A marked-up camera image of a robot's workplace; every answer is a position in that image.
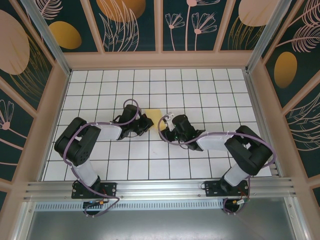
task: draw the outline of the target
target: metal floor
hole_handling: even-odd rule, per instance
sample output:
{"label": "metal floor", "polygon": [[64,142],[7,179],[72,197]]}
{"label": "metal floor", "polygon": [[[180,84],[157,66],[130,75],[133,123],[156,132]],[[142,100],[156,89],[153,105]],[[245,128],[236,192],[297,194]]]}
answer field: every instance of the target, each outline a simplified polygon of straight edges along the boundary
{"label": "metal floor", "polygon": [[252,199],[239,215],[221,209],[35,212],[28,240],[295,240],[281,198]]}

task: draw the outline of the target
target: white floor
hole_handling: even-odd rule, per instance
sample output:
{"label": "white floor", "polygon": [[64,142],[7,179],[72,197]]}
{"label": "white floor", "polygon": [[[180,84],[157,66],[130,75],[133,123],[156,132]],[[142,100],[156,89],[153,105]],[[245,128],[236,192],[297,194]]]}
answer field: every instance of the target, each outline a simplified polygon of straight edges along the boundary
{"label": "white floor", "polygon": [[[163,115],[186,114],[199,130],[259,129],[241,69],[146,69],[73,71],[53,141],[75,118],[109,122],[134,98]],[[73,181],[62,158],[50,150],[42,180]],[[155,128],[141,137],[101,141],[90,156],[102,180],[219,178],[234,163],[223,151],[192,151],[168,145]],[[257,175],[270,177],[268,167]]]}

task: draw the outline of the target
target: flower illustration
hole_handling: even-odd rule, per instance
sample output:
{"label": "flower illustration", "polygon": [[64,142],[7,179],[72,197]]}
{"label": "flower illustration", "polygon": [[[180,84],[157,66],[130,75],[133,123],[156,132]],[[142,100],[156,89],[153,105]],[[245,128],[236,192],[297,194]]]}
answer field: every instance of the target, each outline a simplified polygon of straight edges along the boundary
{"label": "flower illustration", "polygon": [[[9,130],[11,132],[13,132],[14,134],[17,134],[18,136],[22,137],[22,138],[27,138],[26,136],[12,130],[10,128],[10,122],[12,119],[12,116],[14,114],[14,109],[15,109],[15,105],[11,102],[8,101],[7,106],[6,103],[3,99],[0,100],[0,130]],[[8,142],[2,138],[0,138],[0,142],[7,144],[11,147],[14,147],[16,149],[22,150],[23,148],[20,146],[17,146],[11,142]]]}
{"label": "flower illustration", "polygon": [[214,13],[204,13],[199,18],[199,13],[192,14],[192,25],[195,33],[194,50],[197,50],[197,37],[199,34],[211,33],[217,30],[217,25],[214,25],[216,20]]}
{"label": "flower illustration", "polygon": [[189,7],[195,7],[199,5],[211,5],[211,4],[217,4],[220,0],[186,0],[186,4],[189,5]]}
{"label": "flower illustration", "polygon": [[174,13],[174,14],[172,14],[172,16],[170,15],[170,13],[167,13],[165,15],[165,20],[170,28],[171,43],[172,43],[173,51],[175,51],[176,49],[175,49],[175,44],[174,44],[174,38],[172,36],[172,29],[177,29],[177,28],[183,27],[185,25],[185,22],[182,21],[183,18],[181,16],[181,13],[179,13],[179,14]]}
{"label": "flower illustration", "polygon": [[10,121],[14,114],[15,105],[8,101],[7,107],[3,99],[0,100],[0,129],[10,129]]}
{"label": "flower illustration", "polygon": [[186,27],[185,27],[185,50],[188,51],[188,25],[189,25],[189,15],[190,8],[195,6],[212,5],[219,3],[220,0],[186,0],[188,4],[188,12],[186,14]]}

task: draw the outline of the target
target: metal frame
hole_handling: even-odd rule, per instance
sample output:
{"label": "metal frame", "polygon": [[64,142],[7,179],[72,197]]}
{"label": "metal frame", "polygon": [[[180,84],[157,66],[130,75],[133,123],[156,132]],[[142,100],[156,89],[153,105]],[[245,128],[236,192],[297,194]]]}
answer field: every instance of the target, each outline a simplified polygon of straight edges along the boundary
{"label": "metal frame", "polygon": [[41,36],[43,37],[44,41],[47,43],[47,46],[50,48],[55,59],[61,65],[62,70],[67,76],[69,76],[71,73],[71,69],[68,65],[67,59],[65,58],[64,53],[62,52],[57,41],[52,35],[45,19],[42,17],[41,13],[39,12],[39,9],[35,1],[30,1],[30,0],[20,0],[20,1],[24,6],[26,12],[29,14],[30,18],[32,19],[34,25],[36,26],[38,31],[41,33]]}
{"label": "metal frame", "polygon": [[47,159],[48,159],[48,157],[49,157],[49,154],[50,154],[51,144],[52,144],[53,139],[54,139],[54,137],[55,137],[56,126],[57,126],[58,121],[59,121],[59,116],[60,116],[61,111],[62,111],[62,106],[63,106],[64,101],[65,101],[65,96],[66,96],[66,94],[67,94],[68,84],[69,84],[69,82],[70,82],[70,80],[71,80],[71,76],[72,76],[71,74],[67,75],[67,77],[66,77],[67,79],[66,79],[65,84],[64,84],[64,86],[63,86],[63,93],[61,94],[60,100],[59,100],[59,101],[60,101],[60,103],[59,103],[59,108],[58,108],[58,110],[56,111],[56,114],[55,114],[55,116],[54,116],[54,124],[53,124],[52,127],[51,127],[50,135],[49,135],[49,138],[48,138],[48,140],[47,140],[47,144],[46,144],[46,154],[45,154],[45,155],[43,156],[43,158],[42,158],[42,161],[41,161],[42,167],[41,167],[41,170],[38,172],[38,175],[37,175],[37,177],[36,177],[36,179],[37,179],[38,181],[41,181],[41,179],[42,179],[42,177],[43,177],[43,174],[44,174],[44,172],[45,172],[46,161],[47,161]]}
{"label": "metal frame", "polygon": [[[268,124],[265,121],[265,119],[266,119],[265,114],[261,108],[260,99],[258,98],[258,96],[256,94],[257,91],[256,91],[255,85],[253,83],[251,74],[243,71],[243,76],[244,76],[244,81],[245,81],[246,87],[248,89],[249,97],[250,97],[250,100],[252,103],[252,108],[253,108],[253,111],[254,111],[254,114],[256,117],[256,122],[258,124],[258,128],[260,130],[261,137],[267,143],[270,143],[271,146],[274,146],[272,138],[271,138],[271,133],[269,131]],[[280,177],[282,177],[283,171],[282,171],[282,168],[281,168],[278,161],[275,161],[275,166],[276,166],[276,170],[278,172],[278,175]]]}
{"label": "metal frame", "polygon": [[262,56],[262,53],[266,49],[268,43],[274,36],[275,32],[277,31],[284,15],[286,14],[287,10],[290,7],[292,0],[281,0],[276,5],[269,22],[265,26],[258,42],[256,43],[254,50],[250,56],[250,59],[247,63],[246,69],[248,73],[252,73],[255,66],[257,65],[259,59]]}
{"label": "metal frame", "polygon": [[[208,199],[201,185],[204,181],[210,180],[219,179],[117,181],[116,195],[126,201]],[[30,182],[24,199],[26,202],[85,201],[86,199],[71,199],[72,183],[72,181]],[[250,183],[252,198],[295,196],[292,181],[288,177],[253,177]]]}

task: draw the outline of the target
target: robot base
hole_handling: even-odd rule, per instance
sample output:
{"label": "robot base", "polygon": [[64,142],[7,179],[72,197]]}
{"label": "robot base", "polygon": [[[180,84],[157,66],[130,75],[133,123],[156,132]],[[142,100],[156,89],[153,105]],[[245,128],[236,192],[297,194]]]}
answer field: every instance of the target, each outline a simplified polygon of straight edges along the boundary
{"label": "robot base", "polygon": [[246,180],[242,180],[238,186],[232,187],[229,192],[225,192],[221,189],[220,180],[216,181],[205,181],[204,183],[205,195],[207,197],[235,197],[235,196],[241,196],[241,191],[248,195],[249,194],[249,187],[248,182]]}
{"label": "robot base", "polygon": [[[115,182],[101,182],[99,185],[99,193],[108,196],[116,196],[117,184]],[[80,182],[75,181],[72,184],[72,199],[101,199],[102,197],[96,195],[86,189]]]}

